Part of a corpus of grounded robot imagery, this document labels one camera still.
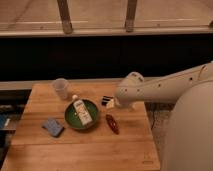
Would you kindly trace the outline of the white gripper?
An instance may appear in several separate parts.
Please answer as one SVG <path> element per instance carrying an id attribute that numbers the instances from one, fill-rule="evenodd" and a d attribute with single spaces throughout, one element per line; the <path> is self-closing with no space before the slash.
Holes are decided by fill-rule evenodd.
<path id="1" fill-rule="evenodd" d="M 105 106 L 107 109 L 119 108 L 119 109 L 132 109 L 132 104 L 134 100 L 131 98 L 122 98 L 120 96 L 110 97 L 103 96 L 101 100 L 101 105 Z"/>

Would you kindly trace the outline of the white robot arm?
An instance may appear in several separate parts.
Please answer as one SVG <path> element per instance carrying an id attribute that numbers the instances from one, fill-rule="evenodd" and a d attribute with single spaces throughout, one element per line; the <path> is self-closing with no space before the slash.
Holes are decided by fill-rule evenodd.
<path id="1" fill-rule="evenodd" d="M 137 101 L 175 104 L 161 171 L 213 171 L 213 61 L 152 80 L 131 72 L 102 103 L 125 108 Z"/>

